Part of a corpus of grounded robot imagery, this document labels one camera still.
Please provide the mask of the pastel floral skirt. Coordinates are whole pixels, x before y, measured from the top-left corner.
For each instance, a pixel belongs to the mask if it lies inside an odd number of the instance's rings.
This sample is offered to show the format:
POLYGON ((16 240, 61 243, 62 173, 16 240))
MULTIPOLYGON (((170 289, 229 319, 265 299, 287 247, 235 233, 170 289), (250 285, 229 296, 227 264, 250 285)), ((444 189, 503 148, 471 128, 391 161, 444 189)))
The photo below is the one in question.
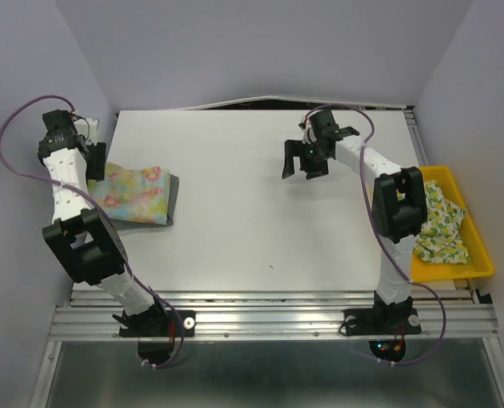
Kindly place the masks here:
POLYGON ((117 221, 167 225, 171 174, 159 166, 129 170, 105 165, 105 178, 89 180, 89 195, 117 221))

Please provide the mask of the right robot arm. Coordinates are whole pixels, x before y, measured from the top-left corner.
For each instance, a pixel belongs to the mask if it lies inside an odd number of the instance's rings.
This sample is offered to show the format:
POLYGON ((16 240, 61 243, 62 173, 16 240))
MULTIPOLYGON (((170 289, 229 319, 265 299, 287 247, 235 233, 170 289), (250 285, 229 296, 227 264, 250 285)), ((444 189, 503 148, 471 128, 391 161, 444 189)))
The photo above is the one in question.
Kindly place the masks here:
POLYGON ((295 171, 315 179, 329 173, 336 160, 360 177, 365 210, 381 248, 380 276, 368 309, 345 309, 344 336, 419 334, 422 329, 411 296, 411 258, 428 217, 422 172, 401 167, 369 147, 369 139, 353 127, 340 127, 324 105, 311 110, 299 124, 300 139, 284 143, 282 178, 295 171))

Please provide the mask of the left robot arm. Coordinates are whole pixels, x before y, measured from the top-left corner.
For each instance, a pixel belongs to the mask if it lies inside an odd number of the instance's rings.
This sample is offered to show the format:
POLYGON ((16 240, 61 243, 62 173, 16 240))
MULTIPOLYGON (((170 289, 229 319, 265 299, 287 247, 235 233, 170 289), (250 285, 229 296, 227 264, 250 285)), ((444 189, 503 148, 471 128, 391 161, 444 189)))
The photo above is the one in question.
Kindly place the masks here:
POLYGON ((42 236, 65 272, 110 294, 123 311, 114 318, 123 337, 160 337, 170 327, 161 302, 126 270, 127 254, 114 227, 88 194, 88 181, 105 177, 104 143, 87 144, 67 110, 43 114, 40 162, 52 181, 54 215, 42 236))

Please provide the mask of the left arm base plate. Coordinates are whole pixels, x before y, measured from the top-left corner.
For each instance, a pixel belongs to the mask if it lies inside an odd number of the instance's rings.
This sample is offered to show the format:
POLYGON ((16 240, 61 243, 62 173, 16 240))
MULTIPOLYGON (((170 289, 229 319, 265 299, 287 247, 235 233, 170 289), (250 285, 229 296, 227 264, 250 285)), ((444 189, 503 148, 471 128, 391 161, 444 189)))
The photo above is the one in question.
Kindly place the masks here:
POLYGON ((196 312, 191 309, 171 310, 161 317, 112 315, 120 325, 119 337, 137 338, 137 355, 142 366, 153 370, 176 364, 184 340, 195 335, 196 312))

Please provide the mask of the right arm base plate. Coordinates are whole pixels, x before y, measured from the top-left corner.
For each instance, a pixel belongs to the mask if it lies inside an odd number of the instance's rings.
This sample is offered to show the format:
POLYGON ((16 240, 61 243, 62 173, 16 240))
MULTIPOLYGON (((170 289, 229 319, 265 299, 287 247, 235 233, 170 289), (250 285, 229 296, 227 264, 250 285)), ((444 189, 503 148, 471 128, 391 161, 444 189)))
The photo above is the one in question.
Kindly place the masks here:
POLYGON ((395 316, 373 309, 346 309, 339 333, 345 337, 371 337, 369 349, 380 361, 400 363, 407 350, 406 338, 422 333, 415 309, 395 316))

